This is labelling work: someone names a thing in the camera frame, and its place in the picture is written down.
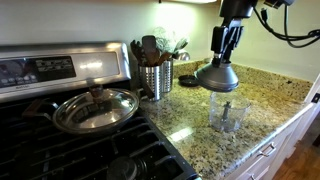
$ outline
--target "kitchen counter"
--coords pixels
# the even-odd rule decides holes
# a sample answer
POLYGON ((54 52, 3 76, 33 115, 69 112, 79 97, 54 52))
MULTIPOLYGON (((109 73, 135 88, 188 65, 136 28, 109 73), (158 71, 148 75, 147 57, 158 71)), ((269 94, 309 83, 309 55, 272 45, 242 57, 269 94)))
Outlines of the kitchen counter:
POLYGON ((158 102, 141 101, 140 107, 203 179, 221 179, 294 121, 306 108, 279 91, 240 83, 236 91, 251 102, 242 127, 224 133, 209 126, 211 91, 188 88, 173 80, 173 88, 158 102))

